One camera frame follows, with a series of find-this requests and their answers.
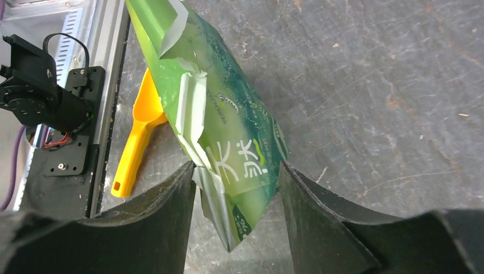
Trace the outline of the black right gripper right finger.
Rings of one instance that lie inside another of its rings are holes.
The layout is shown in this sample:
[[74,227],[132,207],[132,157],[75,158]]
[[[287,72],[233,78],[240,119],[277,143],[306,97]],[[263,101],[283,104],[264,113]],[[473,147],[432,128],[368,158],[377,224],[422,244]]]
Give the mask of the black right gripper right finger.
[[483,210],[397,217],[351,202],[287,162],[279,174],[296,273],[482,273]]

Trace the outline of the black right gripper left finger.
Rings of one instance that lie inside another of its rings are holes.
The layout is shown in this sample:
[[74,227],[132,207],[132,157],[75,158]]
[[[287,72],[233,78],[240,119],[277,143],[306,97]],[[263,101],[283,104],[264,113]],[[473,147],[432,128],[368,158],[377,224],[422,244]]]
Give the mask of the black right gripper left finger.
[[90,219],[1,213],[2,273],[183,273],[196,186],[187,162]]

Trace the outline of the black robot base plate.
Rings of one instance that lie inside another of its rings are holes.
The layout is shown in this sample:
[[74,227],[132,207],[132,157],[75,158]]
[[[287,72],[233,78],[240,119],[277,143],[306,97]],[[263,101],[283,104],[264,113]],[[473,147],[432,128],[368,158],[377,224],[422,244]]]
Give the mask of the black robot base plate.
[[90,67],[85,86],[78,83],[81,70],[69,72],[65,89],[90,107],[87,125],[66,134],[51,130],[47,145],[36,148],[26,178],[20,211],[33,211],[53,219],[81,219],[96,210],[99,177],[105,146],[100,133],[108,132],[107,118],[112,114],[113,99],[119,86],[120,68],[106,72]]

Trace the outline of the green cat litter bag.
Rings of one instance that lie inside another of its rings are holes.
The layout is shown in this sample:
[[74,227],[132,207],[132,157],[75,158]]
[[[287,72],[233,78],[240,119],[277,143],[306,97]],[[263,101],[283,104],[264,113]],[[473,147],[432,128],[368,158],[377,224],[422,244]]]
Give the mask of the green cat litter bag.
[[219,32],[182,1],[127,1],[168,122],[227,251],[279,190],[284,135]]

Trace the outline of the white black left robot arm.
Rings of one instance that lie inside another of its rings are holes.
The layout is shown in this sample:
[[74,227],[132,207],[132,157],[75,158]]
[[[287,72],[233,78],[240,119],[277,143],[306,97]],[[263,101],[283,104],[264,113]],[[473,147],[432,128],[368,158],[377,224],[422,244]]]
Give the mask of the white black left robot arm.
[[24,126],[43,124],[64,133],[84,129],[91,120],[91,105],[58,85],[56,63],[47,47],[15,34],[3,41],[11,55],[10,65],[1,65],[1,108]]

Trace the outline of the yellow plastic scoop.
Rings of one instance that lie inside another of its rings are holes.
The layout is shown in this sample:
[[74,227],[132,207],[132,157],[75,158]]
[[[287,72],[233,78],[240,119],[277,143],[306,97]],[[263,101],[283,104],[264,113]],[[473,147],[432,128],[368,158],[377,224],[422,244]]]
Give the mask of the yellow plastic scoop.
[[126,198],[131,195],[151,134],[155,127],[167,122],[149,69],[144,73],[133,105],[132,118],[132,129],[111,187],[111,194],[117,198]]

